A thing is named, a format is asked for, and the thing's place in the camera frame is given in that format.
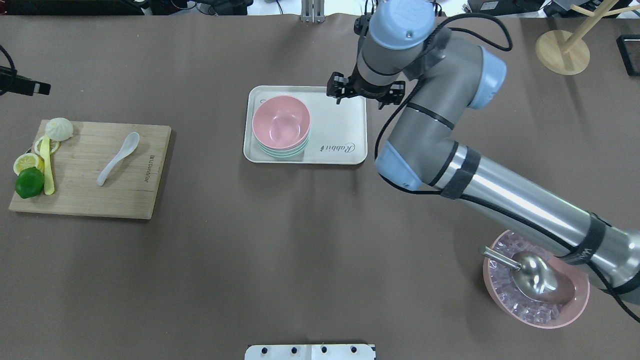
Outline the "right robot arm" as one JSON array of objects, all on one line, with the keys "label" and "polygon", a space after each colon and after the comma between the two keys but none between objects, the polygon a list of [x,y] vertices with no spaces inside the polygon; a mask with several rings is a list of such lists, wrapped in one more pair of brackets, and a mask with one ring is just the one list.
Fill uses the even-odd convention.
[{"label": "right robot arm", "polygon": [[352,75],[335,72],[327,96],[361,96],[399,116],[375,168],[400,191],[470,205],[587,272],[618,302],[639,303],[639,232],[613,227],[462,145],[451,133],[466,109],[482,109],[506,77],[506,64],[486,48],[435,22],[429,0],[382,0],[356,28]]}]

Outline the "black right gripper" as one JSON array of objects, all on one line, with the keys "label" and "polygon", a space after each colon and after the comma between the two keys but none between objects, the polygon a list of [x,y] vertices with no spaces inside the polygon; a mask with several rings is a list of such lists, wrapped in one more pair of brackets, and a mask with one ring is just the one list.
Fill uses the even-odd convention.
[{"label": "black right gripper", "polygon": [[326,85],[326,95],[335,98],[338,105],[343,99],[362,96],[376,100],[380,110],[386,105],[400,105],[405,91],[404,80],[396,80],[386,85],[374,85],[367,82],[358,72],[345,77],[343,73],[334,71]]}]

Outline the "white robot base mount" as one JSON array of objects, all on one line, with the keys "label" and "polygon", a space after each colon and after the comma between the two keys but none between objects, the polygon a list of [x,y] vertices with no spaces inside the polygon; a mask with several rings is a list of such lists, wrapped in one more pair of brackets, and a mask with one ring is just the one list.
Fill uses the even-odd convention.
[{"label": "white robot base mount", "polygon": [[376,360],[373,344],[256,344],[247,348],[245,360]]}]

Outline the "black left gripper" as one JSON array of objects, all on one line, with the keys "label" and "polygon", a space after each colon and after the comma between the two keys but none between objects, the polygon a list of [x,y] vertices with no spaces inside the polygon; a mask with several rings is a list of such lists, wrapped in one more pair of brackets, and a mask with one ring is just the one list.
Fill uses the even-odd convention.
[{"label": "black left gripper", "polygon": [[35,94],[49,95],[50,91],[50,84],[18,75],[18,71],[16,71],[16,69],[11,69],[6,66],[0,66],[1,95],[4,95],[6,93],[14,93],[25,96],[34,96]]}]

